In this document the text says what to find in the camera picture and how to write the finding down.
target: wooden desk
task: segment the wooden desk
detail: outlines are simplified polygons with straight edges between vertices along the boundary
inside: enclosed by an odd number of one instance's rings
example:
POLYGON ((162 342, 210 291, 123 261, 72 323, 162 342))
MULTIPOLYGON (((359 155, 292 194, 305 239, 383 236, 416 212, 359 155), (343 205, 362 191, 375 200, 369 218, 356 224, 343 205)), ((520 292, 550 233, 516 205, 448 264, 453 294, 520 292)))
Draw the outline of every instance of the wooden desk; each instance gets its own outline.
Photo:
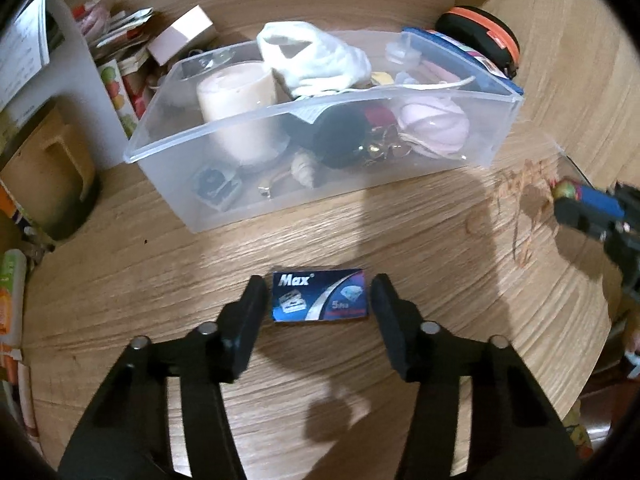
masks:
MULTIPOLYGON (((604 344, 607 299, 617 301, 603 293, 603 275, 614 284, 619 277, 597 243, 564 230, 554 237, 550 211, 534 231, 531 261, 524 268, 514 262, 543 186, 527 186, 519 215, 513 193, 502 194, 499 209, 488 197, 526 158, 555 173, 558 157, 544 138, 516 126, 491 171, 434 174, 199 235, 136 166, 103 174, 104 192, 87 224, 28 283, 24 353, 46 457, 59 462, 130 339, 182 336, 214 319, 249 275, 276 266, 389 273, 402 297, 454 333, 511 338, 564 415, 604 344)), ((373 319, 284 327, 265 320, 249 369, 223 388, 247 476, 260 480, 392 478, 416 391, 391 369, 373 319)), ((185 470, 175 392, 170 421, 176 467, 185 470)), ((458 467, 466 404, 461 420, 458 467)))

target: crumpled white fabric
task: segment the crumpled white fabric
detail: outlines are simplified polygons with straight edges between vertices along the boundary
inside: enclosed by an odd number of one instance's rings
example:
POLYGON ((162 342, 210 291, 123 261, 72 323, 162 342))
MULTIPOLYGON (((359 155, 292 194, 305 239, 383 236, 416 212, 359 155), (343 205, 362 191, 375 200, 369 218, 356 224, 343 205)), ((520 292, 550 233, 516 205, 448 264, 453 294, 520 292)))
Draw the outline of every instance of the crumpled white fabric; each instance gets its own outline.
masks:
POLYGON ((294 98, 341 91, 371 78, 362 50, 307 22, 267 23, 257 43, 294 98))

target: transparent plastic container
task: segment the transparent plastic container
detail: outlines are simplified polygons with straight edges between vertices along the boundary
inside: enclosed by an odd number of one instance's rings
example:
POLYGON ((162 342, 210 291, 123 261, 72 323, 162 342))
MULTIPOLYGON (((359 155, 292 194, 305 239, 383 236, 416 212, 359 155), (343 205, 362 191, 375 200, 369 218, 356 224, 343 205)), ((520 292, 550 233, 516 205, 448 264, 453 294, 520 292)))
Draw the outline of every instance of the transparent plastic container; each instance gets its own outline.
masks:
POLYGON ((522 104, 513 89, 410 32, 334 34, 364 50, 374 72, 404 86, 292 102, 276 84, 278 104, 207 123, 197 85, 225 67, 262 60, 255 41, 220 48, 172 67, 131 137, 125 161, 140 165, 192 232, 467 164, 491 164, 522 104), (424 89, 434 84, 445 88, 424 89), (239 162, 239 143, 229 142, 238 140, 234 132, 267 160, 239 162))

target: candle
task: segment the candle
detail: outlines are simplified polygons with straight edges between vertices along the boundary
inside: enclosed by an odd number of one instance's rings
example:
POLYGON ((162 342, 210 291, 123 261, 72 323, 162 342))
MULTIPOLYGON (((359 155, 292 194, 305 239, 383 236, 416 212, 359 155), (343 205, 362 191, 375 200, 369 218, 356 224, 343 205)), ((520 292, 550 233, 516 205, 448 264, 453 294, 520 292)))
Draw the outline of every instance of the candle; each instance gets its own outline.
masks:
MULTIPOLYGON (((197 85, 196 94, 207 123, 277 103, 273 73, 261 61, 237 63, 219 70, 197 85)), ((241 166, 273 160, 288 143, 275 118, 229 126, 211 135, 217 147, 241 166)))

